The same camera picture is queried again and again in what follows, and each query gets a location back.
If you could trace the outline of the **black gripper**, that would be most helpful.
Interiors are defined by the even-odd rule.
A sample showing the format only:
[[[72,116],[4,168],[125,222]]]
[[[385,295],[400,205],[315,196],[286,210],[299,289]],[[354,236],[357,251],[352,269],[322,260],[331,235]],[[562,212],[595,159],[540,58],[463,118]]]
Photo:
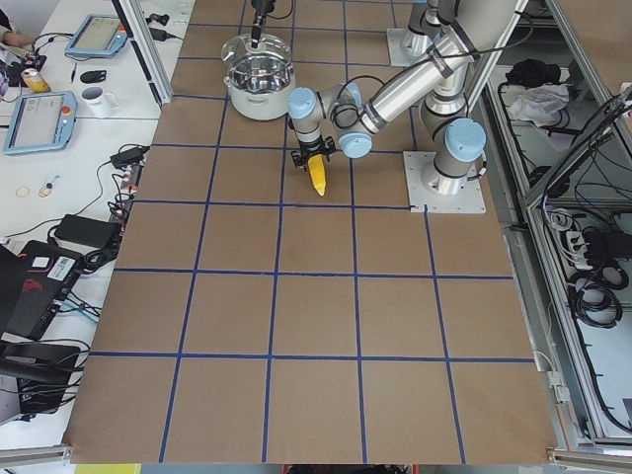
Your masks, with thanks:
[[[251,47],[257,48],[259,46],[263,26],[264,15],[271,14],[275,9],[276,0],[252,0],[251,6],[256,12],[256,16],[253,21],[251,30]]]
[[[332,136],[324,138],[320,136],[311,141],[299,140],[299,150],[291,152],[291,159],[295,168],[306,170],[307,157],[321,154],[327,161],[337,151],[335,140]]]

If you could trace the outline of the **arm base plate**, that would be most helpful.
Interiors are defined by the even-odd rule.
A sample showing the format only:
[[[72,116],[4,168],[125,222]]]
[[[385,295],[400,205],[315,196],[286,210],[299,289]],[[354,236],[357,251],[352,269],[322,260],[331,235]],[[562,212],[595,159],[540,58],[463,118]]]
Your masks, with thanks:
[[[460,178],[448,178],[435,169],[435,152],[405,151],[403,153],[408,200],[411,212],[441,214],[484,214],[486,205],[480,181],[471,163],[468,173]]]
[[[420,60],[431,46],[434,38],[425,34],[416,34],[409,29],[387,29],[387,45],[390,65],[408,67]]]

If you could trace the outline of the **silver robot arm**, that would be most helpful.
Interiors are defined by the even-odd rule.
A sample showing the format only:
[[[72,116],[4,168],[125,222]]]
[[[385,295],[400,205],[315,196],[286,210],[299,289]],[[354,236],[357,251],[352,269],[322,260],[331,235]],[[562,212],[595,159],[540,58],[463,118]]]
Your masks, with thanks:
[[[292,154],[318,195],[326,192],[325,162],[336,150],[361,158],[372,138],[423,98],[451,119],[463,108],[463,71],[483,54],[506,47],[517,19],[514,1],[416,1],[400,44],[412,63],[364,100],[350,80],[324,91],[299,87],[287,100],[299,148]]]
[[[258,48],[261,42],[263,29],[274,9],[273,0],[252,0],[251,6],[254,9],[254,18],[250,34],[250,46]],[[414,1],[408,22],[408,31],[414,40],[421,40],[423,37],[431,37],[440,26],[437,15],[437,1]]]

